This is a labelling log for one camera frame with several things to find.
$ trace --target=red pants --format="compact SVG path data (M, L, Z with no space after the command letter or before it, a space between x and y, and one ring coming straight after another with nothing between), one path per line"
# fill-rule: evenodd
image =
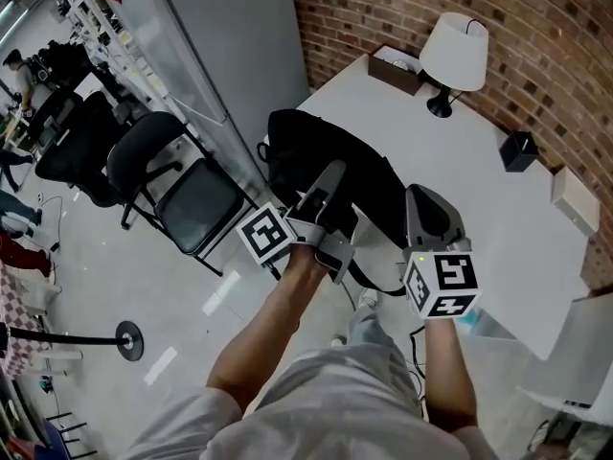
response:
M19 269L38 269L45 278L51 274L51 261L43 250L26 249L6 234L0 234L0 261Z

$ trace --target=black cube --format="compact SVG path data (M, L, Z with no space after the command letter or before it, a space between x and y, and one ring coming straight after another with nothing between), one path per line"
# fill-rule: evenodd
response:
M514 131L500 147L500 156L508 173L522 173L538 157L538 147L529 131Z

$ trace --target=brown box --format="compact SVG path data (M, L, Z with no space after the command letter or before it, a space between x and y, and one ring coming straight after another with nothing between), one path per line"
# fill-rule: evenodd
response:
M405 62L409 67L417 68L417 73L394 65L390 62L394 58ZM368 74L371 77L389 83L412 96L423 85L423 80L419 76L420 71L420 61L417 58L392 46L383 45L368 56Z

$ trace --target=stanchion base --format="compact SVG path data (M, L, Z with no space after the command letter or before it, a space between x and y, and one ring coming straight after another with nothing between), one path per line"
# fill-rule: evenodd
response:
M118 339L128 338L130 340L127 344L118 344L117 349L122 356L128 361L138 361L145 352L145 341L143 335L136 324L125 320L115 331L115 337Z

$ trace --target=white box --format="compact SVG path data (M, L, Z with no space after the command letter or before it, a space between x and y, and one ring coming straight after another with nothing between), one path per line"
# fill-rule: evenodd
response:
M402 282L424 319L463 317L481 296L470 252L414 252Z
M601 221L601 204L568 167L564 167L554 177L552 203L586 237L598 232Z

